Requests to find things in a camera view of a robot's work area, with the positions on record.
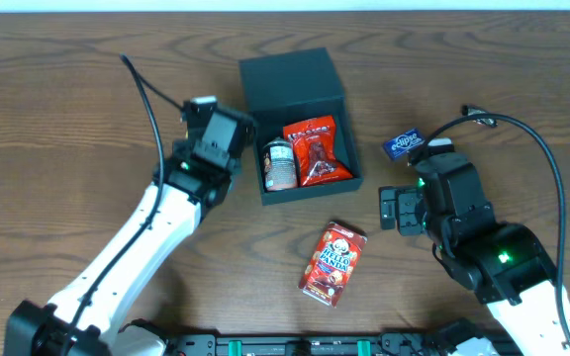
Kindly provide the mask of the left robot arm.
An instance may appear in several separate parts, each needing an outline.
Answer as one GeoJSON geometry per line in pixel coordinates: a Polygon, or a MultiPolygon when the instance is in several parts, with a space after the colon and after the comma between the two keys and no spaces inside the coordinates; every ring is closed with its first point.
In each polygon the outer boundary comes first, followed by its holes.
{"type": "Polygon", "coordinates": [[[44,307],[21,302],[5,331],[6,355],[109,355],[133,303],[170,253],[226,197],[256,124],[215,114],[178,140],[136,210],[106,247],[44,307]]]}

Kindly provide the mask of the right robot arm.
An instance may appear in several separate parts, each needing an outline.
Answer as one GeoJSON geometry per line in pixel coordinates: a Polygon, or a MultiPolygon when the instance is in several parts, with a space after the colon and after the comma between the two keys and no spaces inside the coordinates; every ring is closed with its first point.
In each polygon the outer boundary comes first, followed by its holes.
{"type": "Polygon", "coordinates": [[[497,222],[481,187],[383,187],[381,225],[427,235],[447,275],[486,306],[524,355],[570,355],[570,303],[538,237],[497,222]]]}

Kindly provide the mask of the red candy bag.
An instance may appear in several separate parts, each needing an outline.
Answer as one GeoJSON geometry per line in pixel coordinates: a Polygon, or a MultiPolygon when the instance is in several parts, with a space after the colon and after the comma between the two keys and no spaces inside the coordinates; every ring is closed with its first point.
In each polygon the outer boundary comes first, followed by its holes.
{"type": "Polygon", "coordinates": [[[283,128],[298,163],[299,185],[321,185],[352,178],[334,154],[336,125],[333,116],[297,122],[283,128]]]}

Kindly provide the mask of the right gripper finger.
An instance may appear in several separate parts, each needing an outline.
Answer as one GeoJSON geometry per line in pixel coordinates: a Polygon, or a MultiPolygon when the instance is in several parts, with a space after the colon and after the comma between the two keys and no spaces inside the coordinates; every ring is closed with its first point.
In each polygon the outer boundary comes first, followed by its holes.
{"type": "Polygon", "coordinates": [[[380,205],[380,227],[383,230],[394,229],[396,227],[396,213],[394,204],[380,205]]]}
{"type": "Polygon", "coordinates": [[[393,186],[380,187],[378,196],[380,205],[394,205],[397,201],[397,188],[393,186]]]}

